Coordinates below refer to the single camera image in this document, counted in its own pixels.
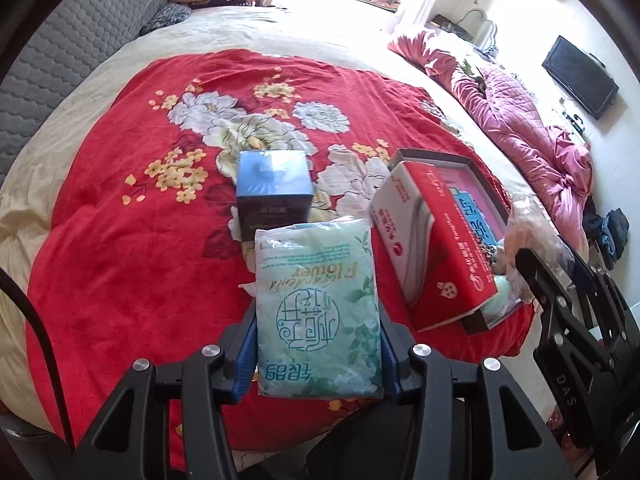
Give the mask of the clear bag of beige item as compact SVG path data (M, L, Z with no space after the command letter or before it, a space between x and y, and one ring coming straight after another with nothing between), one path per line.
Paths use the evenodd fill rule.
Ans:
M511 299L530 304L534 295L516 270L515 257L520 249L533 249L563 286L570 284L575 258L547 218L544 208L529 195L513 195L506 236L502 242L502 260L506 264Z

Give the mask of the beige bed sheet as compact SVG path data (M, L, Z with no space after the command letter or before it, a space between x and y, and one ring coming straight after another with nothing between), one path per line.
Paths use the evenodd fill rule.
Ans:
M387 37L354 22L330 21L312 13L266 8L199 10L180 24L126 44L103 62L56 108L17 156L1 189L1 265L27 296L32 267L50 234L53 208L70 166L92 127L126 84L153 62L227 50L249 50L270 58L308 58L420 87L432 97L427 113L468 147L469 154L460 156L477 164L504 206L512 205L513 195L534 196L510 159L458 101L392 52ZM253 278L244 290L251 300L256 282L255 249L241 237L235 200L237 176L238 166L232 226L247 251Z

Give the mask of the red and white box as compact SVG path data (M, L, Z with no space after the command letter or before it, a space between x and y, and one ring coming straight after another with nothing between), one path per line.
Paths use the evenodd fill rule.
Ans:
M436 167L398 162L370 214L419 332L460 320L498 295L475 234Z

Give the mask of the dark blue cube box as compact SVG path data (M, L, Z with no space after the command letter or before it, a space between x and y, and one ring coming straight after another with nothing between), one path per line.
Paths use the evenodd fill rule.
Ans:
M306 223L314 186L304 151L240 151L235 185L243 242L257 230Z

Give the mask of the black wall television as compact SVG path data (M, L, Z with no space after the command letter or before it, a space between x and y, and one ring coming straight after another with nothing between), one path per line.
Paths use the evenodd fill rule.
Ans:
M594 119L608 110L620 88L594 58L563 36L556 38L542 68Z

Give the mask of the grey quilted headboard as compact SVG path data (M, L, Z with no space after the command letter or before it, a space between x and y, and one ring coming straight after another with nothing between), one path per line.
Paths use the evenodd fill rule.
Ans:
M63 0L1 83L1 175L55 107L137 38L167 0Z

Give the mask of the green soft ball in bag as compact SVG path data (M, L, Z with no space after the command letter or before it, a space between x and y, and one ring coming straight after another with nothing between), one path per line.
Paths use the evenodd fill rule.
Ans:
M510 292L510 283L504 275L494 276L497 292L480 307L480 314L488 328L494 328L507 318L520 304Z

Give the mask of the leopard print scrunchie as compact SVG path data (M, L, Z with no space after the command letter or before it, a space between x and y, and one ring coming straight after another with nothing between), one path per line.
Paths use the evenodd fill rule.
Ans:
M476 237L476 240L491 272L495 275L506 275L506 255L502 245L500 243L497 245L488 244L479 236Z

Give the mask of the pink quilted duvet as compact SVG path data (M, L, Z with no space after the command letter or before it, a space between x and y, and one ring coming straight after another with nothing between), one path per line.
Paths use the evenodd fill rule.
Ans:
M400 35L388 48L423 70L453 96L495 146L520 170L568 244L586 258L582 227L594 170L590 151L561 127L547 126L533 98L500 68L465 68L444 38L424 30Z

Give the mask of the red floral blanket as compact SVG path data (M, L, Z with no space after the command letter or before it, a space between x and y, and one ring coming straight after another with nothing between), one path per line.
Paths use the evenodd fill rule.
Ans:
M134 359L182 360L242 318L253 277L232 226L240 151L304 152L312 218L356 216L398 148L469 154L431 102L377 73L249 50L134 76L82 142L29 277L75 436Z

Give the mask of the dark clothes on chair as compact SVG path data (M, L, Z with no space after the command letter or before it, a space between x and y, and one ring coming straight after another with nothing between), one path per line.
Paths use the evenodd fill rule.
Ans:
M605 267L612 271L622 258L629 240L629 221L620 208L610 210L604 217L597 212L591 196L587 198L582 228L589 243L596 244Z

